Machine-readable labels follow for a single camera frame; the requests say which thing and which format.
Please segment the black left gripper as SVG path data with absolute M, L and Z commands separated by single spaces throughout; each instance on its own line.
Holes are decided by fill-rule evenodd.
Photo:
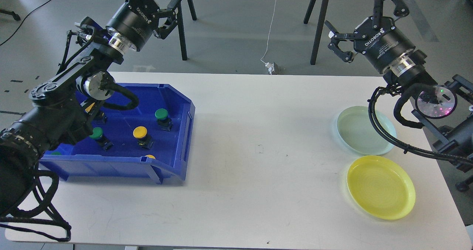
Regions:
M 160 9 L 154 0 L 126 0 L 108 21 L 106 29 L 109 33 L 120 33 L 139 52 L 152 33 L 156 38 L 166 39 L 176 28 L 181 1 L 171 0 L 166 9 Z

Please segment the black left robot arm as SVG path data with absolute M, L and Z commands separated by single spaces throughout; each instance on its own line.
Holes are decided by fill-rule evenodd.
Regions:
M 77 32 L 69 33 L 81 48 L 64 56 L 56 76 L 31 90 L 33 109 L 1 131 L 1 217 L 32 218 L 48 206 L 55 191 L 36 209 L 18 209 L 33 190 L 36 166 L 46 151 L 91 135 L 101 107 L 137 107 L 137 96 L 108 73 L 112 63 L 123 63 L 128 50 L 139 52 L 151 36 L 165 39 L 176 27 L 187 60 L 181 2 L 171 0 L 162 9 L 154 0 L 125 0 L 105 27 L 86 17 L 76 25 Z

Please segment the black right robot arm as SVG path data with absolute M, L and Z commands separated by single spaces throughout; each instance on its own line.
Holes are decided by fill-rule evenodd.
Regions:
M 439 85 L 425 70 L 426 55 L 409 41 L 395 25 L 395 20 L 383 15 L 386 0 L 373 0 L 373 14 L 368 16 L 353 33 L 339 33 L 329 22 L 331 41 L 328 48 L 344 62 L 352 62 L 360 53 L 382 74 L 386 87 L 378 87 L 368 100 L 368 117 L 374 130 L 390 144 L 421 157 L 448 161 L 456 169 L 472 170 L 472 115 L 456 127 L 436 127 L 431 120 L 451 115 L 461 97 L 472 103 L 472 83 L 455 75 L 453 80 Z M 394 3 L 394 16 L 406 17 L 407 5 L 402 0 Z M 399 96 L 393 116 L 401 125 L 414 129 L 426 128 L 435 137 L 434 151 L 424 150 L 396 139 L 387 132 L 375 113 L 375 103 L 381 95 Z

